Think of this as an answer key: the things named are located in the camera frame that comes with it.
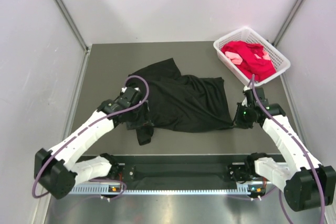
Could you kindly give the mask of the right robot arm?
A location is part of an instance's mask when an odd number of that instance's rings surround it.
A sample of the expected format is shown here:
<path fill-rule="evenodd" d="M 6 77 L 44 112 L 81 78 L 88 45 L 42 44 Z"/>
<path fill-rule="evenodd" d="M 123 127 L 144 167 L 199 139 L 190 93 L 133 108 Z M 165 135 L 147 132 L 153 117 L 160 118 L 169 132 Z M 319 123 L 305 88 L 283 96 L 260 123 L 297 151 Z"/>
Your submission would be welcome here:
<path fill-rule="evenodd" d="M 234 127 L 250 129 L 259 124 L 275 143 L 287 166 L 282 167 L 269 154 L 252 153 L 245 159 L 245 174 L 263 177 L 276 186 L 293 211 L 329 206 L 335 193 L 335 170 L 323 166 L 303 145 L 282 107 L 270 104 L 263 88 L 244 87 L 238 103 Z"/>

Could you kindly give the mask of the black t shirt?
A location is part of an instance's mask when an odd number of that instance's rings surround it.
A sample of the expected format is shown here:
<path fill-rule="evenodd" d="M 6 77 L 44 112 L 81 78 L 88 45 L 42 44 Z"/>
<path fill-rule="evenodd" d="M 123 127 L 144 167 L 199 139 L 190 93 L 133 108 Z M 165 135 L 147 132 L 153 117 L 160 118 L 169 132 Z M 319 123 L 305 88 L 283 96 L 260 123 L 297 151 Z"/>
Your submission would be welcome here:
<path fill-rule="evenodd" d="M 155 128 L 203 133 L 233 127 L 223 78 L 182 75 L 172 58 L 151 64 L 131 76 L 127 85 L 140 88 L 142 93 L 145 86 L 139 78 L 148 83 L 149 96 L 145 103 L 149 105 L 154 124 L 135 130 L 140 145 L 150 143 Z M 131 119 L 126 127 L 132 130 Z"/>

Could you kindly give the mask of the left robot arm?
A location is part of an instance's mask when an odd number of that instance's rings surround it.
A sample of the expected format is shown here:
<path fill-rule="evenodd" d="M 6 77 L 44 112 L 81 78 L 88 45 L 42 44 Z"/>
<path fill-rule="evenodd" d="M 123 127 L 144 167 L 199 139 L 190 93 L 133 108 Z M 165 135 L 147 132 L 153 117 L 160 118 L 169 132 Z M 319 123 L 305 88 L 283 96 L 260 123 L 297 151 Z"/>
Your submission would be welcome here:
<path fill-rule="evenodd" d="M 103 153 L 90 160 L 78 160 L 98 139 L 125 122 L 130 112 L 142 106 L 148 96 L 149 88 L 142 93 L 139 88 L 123 87 L 116 99 L 103 101 L 66 139 L 49 150 L 41 148 L 35 154 L 32 196 L 39 198 L 37 185 L 54 198 L 62 199 L 81 183 L 100 177 L 116 179 L 119 168 L 113 156 Z"/>

